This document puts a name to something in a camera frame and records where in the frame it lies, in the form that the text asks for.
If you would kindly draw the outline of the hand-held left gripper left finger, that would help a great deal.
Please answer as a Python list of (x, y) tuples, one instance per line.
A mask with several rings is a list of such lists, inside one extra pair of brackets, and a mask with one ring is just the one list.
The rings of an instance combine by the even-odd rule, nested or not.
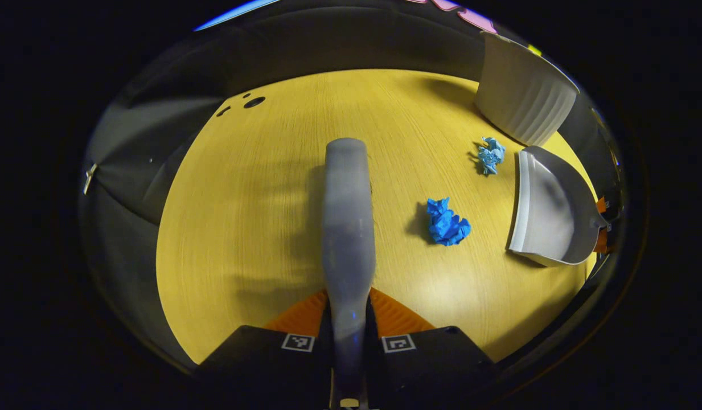
[(321, 290), (263, 327), (237, 327), (194, 377), (215, 409), (328, 409), (333, 345)]

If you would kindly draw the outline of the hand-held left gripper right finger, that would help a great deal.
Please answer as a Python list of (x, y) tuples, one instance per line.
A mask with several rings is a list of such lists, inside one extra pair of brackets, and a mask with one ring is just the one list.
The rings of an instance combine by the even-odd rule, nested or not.
[(459, 327), (436, 327), (379, 290), (371, 290), (367, 319), (372, 409), (465, 408), (498, 379), (494, 361)]

